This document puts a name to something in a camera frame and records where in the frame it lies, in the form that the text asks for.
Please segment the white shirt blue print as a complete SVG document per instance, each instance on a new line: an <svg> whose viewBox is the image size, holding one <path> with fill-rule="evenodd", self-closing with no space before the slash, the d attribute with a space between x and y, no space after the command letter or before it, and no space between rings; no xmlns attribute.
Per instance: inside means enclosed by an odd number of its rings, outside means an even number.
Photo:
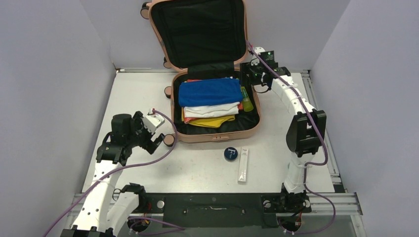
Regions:
<svg viewBox="0 0 419 237"><path fill-rule="evenodd" d="M235 102L213 106L184 107L183 111L186 118L216 118L238 114L240 104L241 102Z"/></svg>

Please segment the white toothpaste tube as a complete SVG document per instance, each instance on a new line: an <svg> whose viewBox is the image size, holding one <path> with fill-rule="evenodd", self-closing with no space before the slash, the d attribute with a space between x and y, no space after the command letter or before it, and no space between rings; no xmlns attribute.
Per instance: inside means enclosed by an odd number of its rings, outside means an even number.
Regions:
<svg viewBox="0 0 419 237"><path fill-rule="evenodd" d="M249 148L241 147L239 170L238 170L238 183L245 183L247 181L248 159L249 159Z"/></svg>

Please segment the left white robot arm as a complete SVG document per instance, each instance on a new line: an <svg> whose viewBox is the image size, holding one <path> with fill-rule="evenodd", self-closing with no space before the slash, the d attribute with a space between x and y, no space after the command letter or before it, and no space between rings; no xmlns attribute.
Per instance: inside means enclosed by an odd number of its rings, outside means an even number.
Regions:
<svg viewBox="0 0 419 237"><path fill-rule="evenodd" d="M61 233L63 237L115 237L125 224L130 212L142 212L147 206L143 196L144 187L128 184L121 191L124 203L111 206L115 186L135 147L153 154L164 139L160 134L153 136L165 123L165 118L157 113L147 115L137 111L114 115L111 131L108 132L96 152L95 171L90 187L84 193L84 202L78 216L69 229Z"/></svg>

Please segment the red white patterned cloth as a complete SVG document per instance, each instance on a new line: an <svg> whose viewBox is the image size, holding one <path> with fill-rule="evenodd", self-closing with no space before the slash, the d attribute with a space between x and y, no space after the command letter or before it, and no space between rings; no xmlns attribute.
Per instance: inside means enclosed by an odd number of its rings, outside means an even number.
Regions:
<svg viewBox="0 0 419 237"><path fill-rule="evenodd" d="M239 112L241 111L243 109L243 105L242 105L242 101L241 101L241 104L240 104L240 106L239 106Z"/></svg>

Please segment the yellow green bottle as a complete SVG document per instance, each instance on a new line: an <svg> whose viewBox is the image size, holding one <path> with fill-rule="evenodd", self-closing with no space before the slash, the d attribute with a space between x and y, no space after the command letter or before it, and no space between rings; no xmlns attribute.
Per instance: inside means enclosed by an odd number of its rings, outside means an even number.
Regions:
<svg viewBox="0 0 419 237"><path fill-rule="evenodd" d="M254 109L253 104L249 98L249 95L246 91L246 88L244 86L241 87L241 93L242 93L242 105L243 105L243 110L245 112L250 112Z"/></svg>

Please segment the blue towel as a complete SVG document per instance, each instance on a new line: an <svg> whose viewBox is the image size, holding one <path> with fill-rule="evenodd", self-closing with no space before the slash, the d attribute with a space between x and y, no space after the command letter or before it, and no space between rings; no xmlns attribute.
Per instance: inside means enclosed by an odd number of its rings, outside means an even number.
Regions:
<svg viewBox="0 0 419 237"><path fill-rule="evenodd" d="M239 80L232 78L187 80L179 86L181 107L214 106L241 102Z"/></svg>

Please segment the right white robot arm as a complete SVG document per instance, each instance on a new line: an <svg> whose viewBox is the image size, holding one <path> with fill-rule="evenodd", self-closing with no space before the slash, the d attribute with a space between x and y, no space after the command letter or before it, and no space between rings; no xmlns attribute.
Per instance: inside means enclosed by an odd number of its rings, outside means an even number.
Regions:
<svg viewBox="0 0 419 237"><path fill-rule="evenodd" d="M279 67L273 51L256 47L249 52L252 59L240 64L243 83L266 86L267 91L274 92L293 117L286 134L292 158L277 206L284 212L301 211L309 207L306 196L309 167L326 165L329 160L324 141L327 115L303 96L290 71Z"/></svg>

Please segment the yellow cloth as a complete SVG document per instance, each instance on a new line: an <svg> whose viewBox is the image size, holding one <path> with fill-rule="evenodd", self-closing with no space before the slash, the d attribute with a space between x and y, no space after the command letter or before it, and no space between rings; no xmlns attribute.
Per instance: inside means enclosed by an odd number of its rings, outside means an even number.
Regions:
<svg viewBox="0 0 419 237"><path fill-rule="evenodd" d="M197 127L206 127L206 128L219 128L221 125L227 121L234 121L235 115L222 116L216 118L186 118L184 112L182 112L181 120L185 124L189 124Z"/></svg>

